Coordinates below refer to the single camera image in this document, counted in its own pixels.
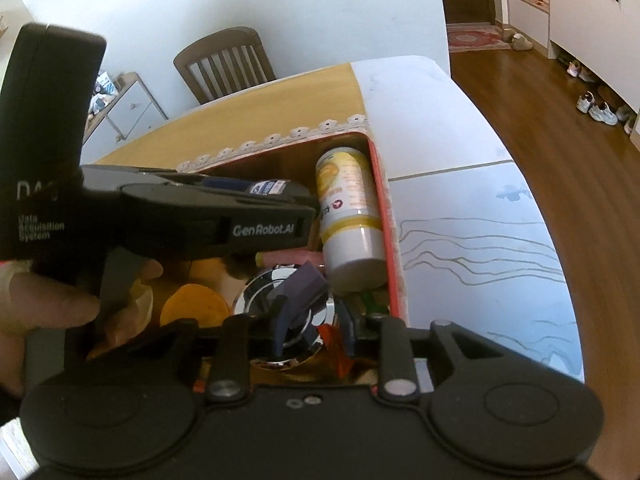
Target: sneaker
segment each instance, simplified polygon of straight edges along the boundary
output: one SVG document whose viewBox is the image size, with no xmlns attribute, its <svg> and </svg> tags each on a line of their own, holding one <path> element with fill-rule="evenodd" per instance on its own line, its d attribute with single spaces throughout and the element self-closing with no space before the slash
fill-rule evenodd
<svg viewBox="0 0 640 480">
<path fill-rule="evenodd" d="M 574 59 L 571 63 L 569 63 L 569 68 L 566 69 L 566 72 L 571 77 L 578 77 L 578 74 L 580 73 L 580 67 L 580 61 Z"/>
<path fill-rule="evenodd" d="M 513 37 L 516 34 L 516 31 L 513 30 L 512 28 L 505 28 L 502 31 L 502 40 L 505 43 L 511 43 L 511 41 L 513 41 Z"/>
<path fill-rule="evenodd" d="M 589 108 L 589 115 L 592 119 L 598 121 L 599 123 L 605 123 L 609 126 L 615 126 L 618 124 L 618 118 L 615 113 L 611 111 L 609 105 L 603 102 L 601 105 L 592 106 Z"/>
<path fill-rule="evenodd" d="M 616 110 L 616 117 L 621 123 L 624 123 L 634 111 L 631 109 L 629 105 L 622 105 L 618 110 Z"/>
<path fill-rule="evenodd" d="M 587 83 L 595 83 L 598 80 L 598 77 L 585 66 L 580 69 L 578 77 Z"/>
<path fill-rule="evenodd" d="M 634 130 L 634 125 L 636 124 L 636 118 L 637 118 L 637 117 L 638 117 L 638 116 L 637 116 L 636 114 L 631 114 L 631 115 L 629 115 L 629 118 L 626 120 L 626 123 L 625 123 L 625 133 L 626 133 L 627 135 L 629 135 L 629 136 L 631 135 L 631 133 L 632 133 L 632 132 L 633 132 L 633 130 Z"/>
<path fill-rule="evenodd" d="M 533 48 L 533 43 L 531 43 L 527 38 L 525 38 L 522 34 L 517 32 L 513 35 L 513 40 L 511 41 L 511 48 L 513 50 L 531 50 Z"/>
<path fill-rule="evenodd" d="M 575 105 L 575 107 L 578 108 L 578 110 L 580 110 L 583 114 L 585 114 L 589 111 L 589 108 L 593 106 L 595 101 L 596 98 L 593 96 L 593 94 L 591 92 L 587 92 L 586 94 L 578 97 L 578 103 Z"/>
</svg>

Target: hand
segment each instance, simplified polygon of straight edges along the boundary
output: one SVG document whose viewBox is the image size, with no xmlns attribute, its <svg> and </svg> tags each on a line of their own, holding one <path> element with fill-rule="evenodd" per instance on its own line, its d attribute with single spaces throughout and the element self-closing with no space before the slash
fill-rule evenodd
<svg viewBox="0 0 640 480">
<path fill-rule="evenodd" d="M 0 266 L 0 386 L 14 396 L 24 393 L 24 337 L 34 328 L 72 328 L 95 319 L 100 309 L 98 298 L 77 288 L 29 272 L 25 262 Z M 141 279 L 162 275 L 162 266 L 150 260 L 141 271 Z M 106 341 L 94 355 L 126 343 L 148 323 L 150 305 L 131 301 L 105 325 Z"/>
</svg>

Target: bottle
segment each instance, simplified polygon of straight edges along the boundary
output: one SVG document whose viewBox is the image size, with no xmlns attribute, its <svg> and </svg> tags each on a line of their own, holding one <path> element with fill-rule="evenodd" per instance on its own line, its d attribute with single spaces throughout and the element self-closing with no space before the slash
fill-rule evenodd
<svg viewBox="0 0 640 480">
<path fill-rule="evenodd" d="M 316 182 L 329 284 L 338 293 L 384 285 L 385 244 L 369 161 L 353 148 L 334 148 L 318 160 Z"/>
</svg>

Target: yellow tablecloth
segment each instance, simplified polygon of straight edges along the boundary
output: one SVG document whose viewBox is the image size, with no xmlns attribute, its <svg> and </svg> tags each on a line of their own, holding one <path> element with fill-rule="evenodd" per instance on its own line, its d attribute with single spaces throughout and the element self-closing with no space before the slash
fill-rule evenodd
<svg viewBox="0 0 640 480">
<path fill-rule="evenodd" d="M 134 140 L 99 164 L 175 168 L 203 154 L 215 155 L 273 134 L 325 120 L 344 123 L 364 114 L 360 86 L 350 64 L 317 70 L 231 95 Z"/>
</svg>

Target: floor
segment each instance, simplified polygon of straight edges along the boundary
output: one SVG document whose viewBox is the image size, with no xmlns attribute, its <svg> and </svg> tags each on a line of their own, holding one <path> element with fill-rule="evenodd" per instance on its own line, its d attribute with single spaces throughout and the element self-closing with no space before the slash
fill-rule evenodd
<svg viewBox="0 0 640 480">
<path fill-rule="evenodd" d="M 451 54 L 451 75 L 525 175 L 562 261 L 605 427 L 590 465 L 640 475 L 640 152 L 575 110 L 584 83 L 535 51 Z"/>
</svg>

